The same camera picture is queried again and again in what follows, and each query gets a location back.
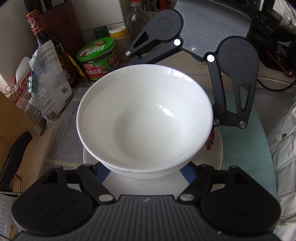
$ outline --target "spice jar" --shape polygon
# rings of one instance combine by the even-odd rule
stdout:
[[[109,30],[110,37],[115,41],[115,48],[118,55],[119,62],[128,61],[129,57],[126,56],[126,51],[131,43],[128,38],[128,32],[125,26]]]

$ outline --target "barcode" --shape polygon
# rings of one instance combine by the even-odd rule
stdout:
[[[45,118],[49,119],[50,121],[53,120],[56,117],[57,117],[57,115],[56,115],[56,113],[54,113],[54,111],[52,111],[49,115],[45,116]]]
[[[63,93],[63,94],[66,94],[66,92],[69,90],[69,87],[68,86],[64,86],[62,89],[61,89],[61,92]]]

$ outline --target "blue stripe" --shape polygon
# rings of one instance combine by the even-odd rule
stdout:
[[[103,183],[111,171],[101,164],[96,171],[96,178]]]
[[[181,174],[186,179],[186,181],[190,184],[196,178],[195,170],[188,163],[186,166],[180,169]]]

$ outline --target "food package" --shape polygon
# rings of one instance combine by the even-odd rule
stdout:
[[[29,61],[30,59],[28,57],[24,57],[18,66],[15,73],[16,90],[15,93],[11,95],[11,97],[12,102],[34,120],[35,125],[33,130],[40,135],[45,121],[42,118],[41,111],[29,103],[29,100],[31,99],[31,93],[29,93],[27,87],[31,73]]]
[[[51,40],[36,50],[29,64],[38,82],[30,103],[41,110],[50,126],[73,97],[73,91]]]

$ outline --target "soy sauce bottle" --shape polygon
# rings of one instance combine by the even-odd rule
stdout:
[[[68,82],[72,88],[74,88],[78,83],[78,78],[76,73],[74,72],[74,69],[72,68],[68,57],[61,45],[61,43],[53,36],[49,35],[48,31],[44,27],[43,23],[40,20],[40,14],[38,10],[34,10],[30,12],[27,16],[27,21],[29,22],[31,26],[31,30],[33,34],[35,35],[38,45],[41,46],[45,44],[47,41],[51,40],[55,46],[55,50],[57,52],[57,55],[59,57],[59,61],[61,63],[61,66],[63,68],[64,73],[66,74],[66,77],[68,79]]]

